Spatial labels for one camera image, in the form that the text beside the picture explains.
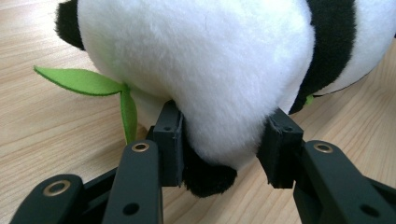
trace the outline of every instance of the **screw hole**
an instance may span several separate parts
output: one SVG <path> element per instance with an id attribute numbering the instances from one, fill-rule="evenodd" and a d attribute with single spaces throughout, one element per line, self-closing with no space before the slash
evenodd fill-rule
<path id="1" fill-rule="evenodd" d="M 67 191 L 70 185 L 71 183 L 68 180 L 59 180 L 46 186 L 43 193 L 45 196 L 54 197 Z"/>
<path id="2" fill-rule="evenodd" d="M 123 209 L 123 214 L 125 216 L 133 216 L 139 211 L 139 204 L 137 203 L 129 203 Z"/>
<path id="3" fill-rule="evenodd" d="M 321 152 L 324 152 L 324 153 L 332 153 L 332 147 L 329 146 L 329 145 L 326 145 L 326 144 L 318 143 L 318 144 L 314 145 L 314 148 L 317 151 L 321 151 Z"/>
<path id="4" fill-rule="evenodd" d="M 361 211 L 370 217 L 379 217 L 379 212 L 370 205 L 361 205 Z"/>
<path id="5" fill-rule="evenodd" d="M 146 143 L 138 143 L 132 146 L 132 150 L 135 152 L 144 152 L 149 149 L 149 144 Z"/>
<path id="6" fill-rule="evenodd" d="M 291 127 L 285 127 L 285 132 L 292 132 L 293 131 L 293 128 L 291 128 Z"/>

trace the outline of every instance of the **plush fabric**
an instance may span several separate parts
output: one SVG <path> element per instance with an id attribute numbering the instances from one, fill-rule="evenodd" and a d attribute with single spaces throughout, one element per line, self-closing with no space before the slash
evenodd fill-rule
<path id="1" fill-rule="evenodd" d="M 184 182 L 205 197 L 255 157 L 278 106 L 299 111 L 376 66 L 396 32 L 396 0 L 73 0 L 60 4 L 57 27 L 128 84 L 147 128 L 176 101 Z"/>
<path id="2" fill-rule="evenodd" d="M 59 4 L 56 20 L 56 33 L 62 40 L 84 50 L 81 35 L 78 28 L 78 0 L 71 0 Z"/>
<path id="3" fill-rule="evenodd" d="M 78 1 L 84 47 L 130 85 L 139 121 L 153 125 L 175 100 L 197 154 L 234 169 L 255 158 L 266 116 L 289 111 L 311 61 L 310 20 L 298 0 Z"/>

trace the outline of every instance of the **wooden surface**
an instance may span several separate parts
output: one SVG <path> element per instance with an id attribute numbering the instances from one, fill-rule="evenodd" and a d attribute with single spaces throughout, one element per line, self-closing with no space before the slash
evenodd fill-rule
<path id="1" fill-rule="evenodd" d="M 62 90 L 33 65 L 94 70 L 87 54 L 60 40 L 62 1 L 0 3 L 0 223 L 42 180 L 57 174 L 89 181 L 115 167 L 123 149 L 117 97 Z M 339 146 L 367 176 L 396 188 L 396 41 L 358 84 L 316 99 L 293 116 L 304 139 Z M 165 223 L 300 223 L 291 190 L 272 189 L 255 162 L 220 196 L 197 199 L 163 189 Z"/>

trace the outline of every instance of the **black fur patch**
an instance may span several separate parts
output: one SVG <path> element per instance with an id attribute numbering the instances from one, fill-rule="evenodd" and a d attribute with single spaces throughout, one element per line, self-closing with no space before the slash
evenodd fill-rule
<path id="1" fill-rule="evenodd" d="M 223 193 L 233 185 L 236 175 L 231 167 L 207 164 L 185 144 L 183 180 L 186 189 L 195 196 L 205 198 Z"/>
<path id="2" fill-rule="evenodd" d="M 84 50 L 78 28 L 78 0 L 59 4 L 56 20 L 56 33 L 65 42 Z"/>
<path id="3" fill-rule="evenodd" d="M 315 28 L 312 63 L 290 113 L 300 111 L 306 96 L 333 83 L 350 60 L 356 37 L 354 0 L 307 0 Z"/>

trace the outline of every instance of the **black plastic bracket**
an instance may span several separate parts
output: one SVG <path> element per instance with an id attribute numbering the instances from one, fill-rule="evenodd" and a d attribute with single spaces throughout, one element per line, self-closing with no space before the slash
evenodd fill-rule
<path id="1" fill-rule="evenodd" d="M 395 223 L 395 189 L 363 176 L 340 148 L 307 142 L 301 165 L 294 200 L 303 223 Z M 388 189 L 388 200 L 381 189 Z"/>
<path id="2" fill-rule="evenodd" d="M 174 101 L 167 102 L 152 130 L 152 140 L 157 143 L 162 156 L 163 187 L 180 187 L 183 180 L 182 128 L 183 115 Z"/>
<path id="3" fill-rule="evenodd" d="M 103 223 L 163 223 L 160 154 L 152 141 L 136 141 L 122 154 Z"/>
<path id="4" fill-rule="evenodd" d="M 281 109 L 265 124 L 257 158 L 275 189 L 292 189 L 295 173 L 295 150 L 301 148 L 304 131 Z"/>
<path id="5" fill-rule="evenodd" d="M 68 223 L 83 208 L 83 190 L 77 175 L 48 178 L 24 199 L 10 223 Z"/>

